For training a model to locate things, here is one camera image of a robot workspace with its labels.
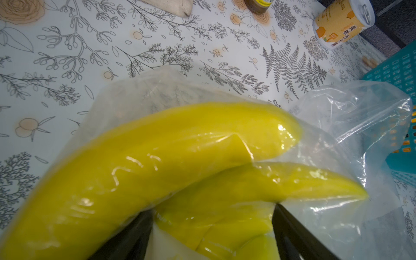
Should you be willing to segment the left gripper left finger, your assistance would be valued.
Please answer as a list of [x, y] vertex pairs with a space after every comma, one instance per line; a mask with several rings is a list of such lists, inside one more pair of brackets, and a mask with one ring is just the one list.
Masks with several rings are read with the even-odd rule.
[[138, 216], [121, 232], [107, 241], [90, 260], [143, 260], [153, 226], [152, 211]]

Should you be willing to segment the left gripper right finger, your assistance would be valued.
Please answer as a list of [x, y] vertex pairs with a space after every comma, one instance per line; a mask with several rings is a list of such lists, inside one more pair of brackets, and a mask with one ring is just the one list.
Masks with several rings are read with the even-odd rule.
[[272, 218], [282, 260], [339, 260], [284, 206], [277, 204]]

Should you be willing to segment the banana bunch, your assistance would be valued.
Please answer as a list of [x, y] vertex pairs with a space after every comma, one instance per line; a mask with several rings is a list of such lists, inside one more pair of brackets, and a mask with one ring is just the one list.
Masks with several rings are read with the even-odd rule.
[[287, 198], [365, 199], [340, 174], [273, 159], [302, 139], [269, 104], [207, 102], [118, 126], [52, 166], [1, 239], [3, 260], [86, 260], [140, 212], [216, 175], [200, 207]]

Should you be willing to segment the clear zip-top bag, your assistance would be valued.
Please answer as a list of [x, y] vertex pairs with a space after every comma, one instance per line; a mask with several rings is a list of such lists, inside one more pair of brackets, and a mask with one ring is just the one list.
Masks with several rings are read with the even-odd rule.
[[[150, 71], [104, 88], [47, 172], [118, 126], [169, 108], [207, 102], [272, 105], [193, 84], [172, 69]], [[354, 81], [307, 93], [287, 112], [302, 126], [302, 139], [273, 163], [296, 163], [340, 174], [359, 183], [368, 196], [361, 200], [219, 202], [200, 207], [204, 191], [218, 178], [212, 175], [144, 210], [151, 210], [153, 216], [144, 260], [281, 260], [272, 224], [277, 204], [339, 260], [415, 259], [416, 247], [406, 233], [386, 164], [388, 154], [395, 150], [393, 141], [406, 135], [408, 127], [401, 114], [408, 112], [408, 104], [411, 101], [405, 93], [381, 82]], [[29, 195], [40, 180], [23, 183]]]

